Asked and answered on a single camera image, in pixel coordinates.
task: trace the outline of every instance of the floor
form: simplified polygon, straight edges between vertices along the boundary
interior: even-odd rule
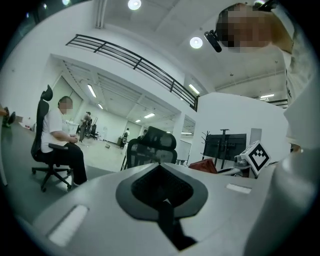
[[[14,214],[30,224],[45,208],[68,193],[66,185],[55,177],[48,180],[46,192],[41,192],[40,184],[45,173],[37,172],[32,175],[31,168],[46,167],[46,165],[35,162],[31,156],[34,138],[33,132],[18,123],[13,124],[10,128],[3,127],[1,133],[2,161],[8,185],[4,187],[1,183],[0,186],[3,188]],[[114,172],[110,170],[120,170],[120,162],[123,160],[121,150],[116,145],[106,149],[104,148],[105,144],[102,141],[88,139],[84,140],[81,145],[89,180],[103,175],[112,175]],[[60,174],[62,177],[67,177],[66,172],[60,172]]]
[[[83,152],[84,163],[87,166],[119,172],[125,157],[124,151],[113,143],[108,143],[110,148],[106,148],[106,144],[106,141],[93,138],[84,138],[82,143],[77,143]]]

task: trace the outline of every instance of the mesh chair back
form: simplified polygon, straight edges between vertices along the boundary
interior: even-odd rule
[[[48,85],[47,90],[42,92],[40,101],[38,103],[38,108],[36,111],[36,132],[35,138],[31,147],[31,155],[34,160],[42,162],[39,159],[39,152],[41,147],[41,135],[44,126],[44,119],[46,114],[49,111],[49,104],[46,101],[50,101],[53,97],[53,92],[50,86]]]
[[[127,167],[150,163],[173,163],[177,161],[177,142],[172,134],[149,127],[142,139],[130,140],[127,148]]]

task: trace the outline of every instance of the chair armrest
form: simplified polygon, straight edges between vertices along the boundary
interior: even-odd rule
[[[54,150],[65,150],[65,151],[68,150],[67,146],[60,146],[60,145],[52,144],[52,143],[49,143],[49,148],[54,149]]]

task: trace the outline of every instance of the balcony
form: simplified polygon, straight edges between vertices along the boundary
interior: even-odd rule
[[[84,49],[111,59],[116,59],[124,65],[133,68],[137,72],[146,75],[170,93],[177,96],[178,99],[185,101],[193,110],[197,111],[198,97],[194,96],[171,75],[163,71],[151,61],[126,48],[105,40],[82,34],[76,34],[75,37],[66,44],[66,46]]]

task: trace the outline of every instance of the white label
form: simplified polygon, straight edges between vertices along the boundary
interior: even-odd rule
[[[238,186],[238,185],[234,185],[234,184],[228,184],[226,185],[227,189],[233,190],[233,191],[237,191],[240,193],[244,193],[244,194],[249,194],[251,192],[251,188],[248,187],[244,187],[244,186]]]

